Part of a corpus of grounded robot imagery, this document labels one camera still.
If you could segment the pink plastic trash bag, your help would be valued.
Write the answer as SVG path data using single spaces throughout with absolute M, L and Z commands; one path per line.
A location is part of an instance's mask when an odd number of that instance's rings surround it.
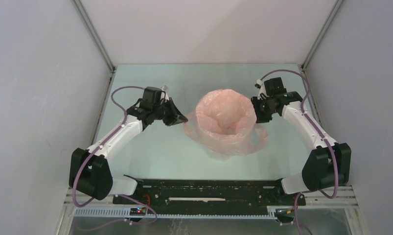
M 186 117 L 184 132 L 202 147 L 233 148 L 247 156 L 268 143 L 267 130 L 256 123 L 250 99 L 232 89 L 207 93 Z

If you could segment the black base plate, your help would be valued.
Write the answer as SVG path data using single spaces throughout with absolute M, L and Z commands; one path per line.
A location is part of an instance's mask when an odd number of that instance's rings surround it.
M 305 204 L 273 180 L 143 179 L 130 197 L 156 213 L 190 215 L 268 215 L 271 208 Z

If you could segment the small circuit board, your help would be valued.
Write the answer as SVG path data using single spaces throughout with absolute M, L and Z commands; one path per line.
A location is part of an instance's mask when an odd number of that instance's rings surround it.
M 147 214 L 147 208 L 134 207 L 130 208 L 130 216 L 145 216 Z

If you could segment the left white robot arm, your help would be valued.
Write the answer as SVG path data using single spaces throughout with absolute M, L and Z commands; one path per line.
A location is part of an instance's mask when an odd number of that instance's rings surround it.
M 134 105 L 124 108 L 114 99 L 111 101 L 123 112 L 120 122 L 102 139 L 86 149 L 77 148 L 71 155 L 69 187 L 72 189 L 72 200 L 78 207 L 76 192 L 81 192 L 91 199 L 102 200 L 108 195 L 120 195 L 132 204 L 143 199 L 143 190 L 138 181 L 128 175 L 112 174 L 111 163 L 118 152 L 135 136 L 142 133 L 156 120 L 166 126 L 186 123 L 183 115 L 168 96 L 166 90 L 156 87 L 140 88 L 143 95 Z

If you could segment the white trash bin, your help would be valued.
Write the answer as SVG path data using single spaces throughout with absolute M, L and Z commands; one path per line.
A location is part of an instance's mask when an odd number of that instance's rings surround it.
M 211 148 L 204 147 L 206 154 L 217 161 L 227 161 L 230 158 L 244 156 L 239 150 L 233 148 Z

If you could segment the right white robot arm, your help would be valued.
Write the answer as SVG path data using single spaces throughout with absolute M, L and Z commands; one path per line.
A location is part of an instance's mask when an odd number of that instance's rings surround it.
M 281 205 L 292 200 L 294 193 L 334 188 L 349 180 L 351 148 L 338 143 L 308 114 L 304 101 L 297 92 L 288 92 L 280 77 L 257 80 L 257 96 L 251 98 L 257 123 L 268 123 L 273 114 L 279 114 L 301 137 L 309 156 L 301 173 L 282 178 L 280 187 L 273 192 L 274 200 Z

